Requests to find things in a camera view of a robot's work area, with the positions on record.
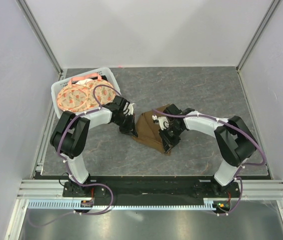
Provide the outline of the white cloth in basket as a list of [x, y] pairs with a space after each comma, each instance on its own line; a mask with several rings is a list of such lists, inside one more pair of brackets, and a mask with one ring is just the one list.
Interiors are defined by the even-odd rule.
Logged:
[[86, 85], [86, 84], [88, 84], [89, 82], [91, 82], [92, 81], [92, 79], [90, 79], [90, 78], [87, 78], [87, 79], [84, 79], [84, 80], [80, 80], [80, 81], [78, 81], [77, 83], [76, 83], [76, 85]]

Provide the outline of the right aluminium frame post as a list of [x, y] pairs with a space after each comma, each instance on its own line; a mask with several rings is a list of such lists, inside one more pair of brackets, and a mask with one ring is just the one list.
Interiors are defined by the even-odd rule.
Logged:
[[248, 58], [250, 57], [251, 53], [253, 52], [254, 48], [256, 47], [257, 43], [259, 42], [260, 38], [262, 37], [264, 31], [266, 30], [268, 24], [270, 23], [273, 15], [277, 11], [279, 5], [281, 4], [281, 0], [272, 0], [269, 7], [267, 8], [263, 18], [261, 19], [256, 31], [254, 32], [249, 44], [247, 45], [242, 57], [240, 58], [237, 66], [236, 72], [239, 74], [243, 69], [244, 65], [246, 64]]

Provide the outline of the aluminium frame post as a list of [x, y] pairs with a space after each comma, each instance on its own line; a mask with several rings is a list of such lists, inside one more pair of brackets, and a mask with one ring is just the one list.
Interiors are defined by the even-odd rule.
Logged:
[[54, 69], [58, 73], [59, 76], [63, 74], [63, 68], [59, 64], [55, 54], [52, 51], [52, 48], [50, 47], [43, 31], [41, 30], [34, 14], [31, 11], [31, 8], [29, 7], [26, 0], [16, 0], [17, 4], [19, 5], [20, 9], [22, 10], [25, 18], [27, 19], [29, 25], [31, 26], [34, 34], [36, 35], [37, 39], [39, 40], [39, 43], [43, 47], [46, 55], [48, 56], [50, 62], [52, 63]]
[[237, 66], [236, 72], [239, 74], [243, 69], [244, 65], [246, 64], [248, 58], [250, 57], [251, 53], [253, 52], [254, 48], [256, 47], [257, 43], [259, 42], [260, 38], [262, 37], [264, 31], [266, 30], [268, 24], [270, 23], [273, 15], [277, 11], [279, 5], [281, 4], [281, 0], [272, 0], [269, 7], [267, 8], [263, 18], [261, 19], [256, 31], [254, 32], [249, 44], [247, 45], [242, 57], [240, 58]]

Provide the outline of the orange floral mesh bag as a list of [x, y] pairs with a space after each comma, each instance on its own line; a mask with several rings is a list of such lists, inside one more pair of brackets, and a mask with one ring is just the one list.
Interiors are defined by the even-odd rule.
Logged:
[[[92, 79], [85, 85], [77, 85], [81, 80]], [[90, 109], [112, 102], [118, 94], [114, 86], [98, 73], [73, 77], [56, 96], [57, 107], [62, 111], [73, 113], [85, 112]]]

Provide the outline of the brown cloth napkin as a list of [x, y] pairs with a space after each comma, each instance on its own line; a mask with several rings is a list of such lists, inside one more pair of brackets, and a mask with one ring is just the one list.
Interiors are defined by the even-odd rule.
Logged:
[[153, 114], [158, 117], [164, 116], [152, 110], [142, 113], [135, 124], [138, 137], [133, 136], [132, 138], [140, 144], [159, 151], [161, 154], [170, 155], [171, 151], [169, 153], [164, 152], [162, 139], [159, 135], [160, 126], [153, 122]]

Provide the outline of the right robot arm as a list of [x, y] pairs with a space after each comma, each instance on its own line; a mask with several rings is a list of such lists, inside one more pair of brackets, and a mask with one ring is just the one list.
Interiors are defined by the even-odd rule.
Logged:
[[179, 109], [171, 104], [163, 111], [155, 110], [151, 116], [159, 125], [159, 136], [163, 151], [168, 153], [180, 141], [185, 131], [194, 131], [209, 136], [216, 141], [222, 161], [213, 175], [211, 193], [222, 197], [229, 190], [240, 167], [257, 150], [256, 139], [239, 116], [218, 118], [205, 115], [192, 108]]

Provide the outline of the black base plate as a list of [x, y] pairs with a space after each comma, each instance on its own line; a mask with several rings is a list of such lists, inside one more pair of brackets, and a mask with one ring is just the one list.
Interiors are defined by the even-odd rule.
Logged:
[[112, 190], [114, 198], [125, 196], [183, 196], [234, 199], [240, 196], [239, 184], [232, 180], [219, 186], [211, 176], [90, 176], [86, 184], [104, 184]]

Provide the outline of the left aluminium frame post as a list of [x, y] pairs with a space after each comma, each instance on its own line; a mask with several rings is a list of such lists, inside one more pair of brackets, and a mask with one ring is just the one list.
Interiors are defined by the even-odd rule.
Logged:
[[41, 30], [34, 14], [31, 11], [31, 8], [29, 7], [26, 0], [16, 0], [17, 4], [19, 5], [20, 9], [22, 10], [25, 18], [27, 19], [29, 25], [31, 26], [34, 34], [36, 35], [37, 39], [39, 40], [39, 43], [43, 47], [46, 55], [48, 56], [50, 62], [52, 63], [54, 69], [58, 73], [59, 76], [63, 74], [63, 68], [59, 64], [55, 54], [52, 51], [52, 48], [50, 47], [43, 31]]

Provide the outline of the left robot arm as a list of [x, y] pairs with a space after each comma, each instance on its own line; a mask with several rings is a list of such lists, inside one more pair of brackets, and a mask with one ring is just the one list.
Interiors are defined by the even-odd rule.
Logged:
[[83, 159], [89, 130], [107, 124], [115, 124], [120, 133], [136, 137], [134, 104], [116, 96], [112, 102], [87, 112], [64, 111], [50, 137], [50, 145], [65, 163], [69, 178], [75, 182], [73, 189], [81, 197], [92, 189]]

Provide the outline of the white plastic basket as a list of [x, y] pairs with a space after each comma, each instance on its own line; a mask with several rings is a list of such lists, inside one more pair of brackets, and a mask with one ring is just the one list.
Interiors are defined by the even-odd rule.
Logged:
[[108, 67], [93, 69], [68, 77], [51, 86], [51, 96], [58, 118], [62, 112], [80, 114], [110, 103], [121, 90]]

